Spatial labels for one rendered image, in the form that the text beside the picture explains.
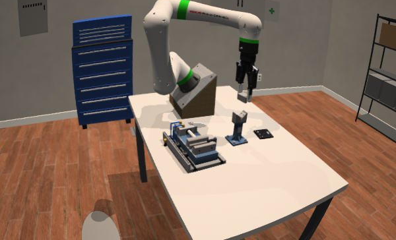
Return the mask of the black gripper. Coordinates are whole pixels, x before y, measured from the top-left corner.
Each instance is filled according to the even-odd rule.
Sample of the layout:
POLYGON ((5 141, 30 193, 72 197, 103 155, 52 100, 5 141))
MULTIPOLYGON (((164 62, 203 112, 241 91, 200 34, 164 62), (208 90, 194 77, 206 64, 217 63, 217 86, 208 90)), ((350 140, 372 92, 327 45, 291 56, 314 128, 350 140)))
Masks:
POLYGON ((257 86, 257 74, 259 72, 259 69, 256 69, 254 65, 256 55, 246 55, 240 53, 240 59, 240 62, 236 62, 236 81, 238 82, 238 93, 243 92, 244 78, 247 74, 248 88, 246 101, 250 102, 252 97, 252 90, 257 86))

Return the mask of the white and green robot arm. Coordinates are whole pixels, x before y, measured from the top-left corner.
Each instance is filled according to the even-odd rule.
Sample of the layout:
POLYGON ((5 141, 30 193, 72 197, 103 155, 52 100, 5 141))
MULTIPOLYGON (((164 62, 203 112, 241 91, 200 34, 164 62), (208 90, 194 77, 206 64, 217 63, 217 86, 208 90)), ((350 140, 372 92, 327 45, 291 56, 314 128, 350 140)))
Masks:
POLYGON ((250 13, 231 11, 188 0, 158 0, 144 18, 152 61, 152 85, 160 95, 172 93, 177 85, 182 93, 192 91, 201 77, 169 48, 170 19, 197 20, 240 29, 239 51, 258 54, 260 19, 250 13))

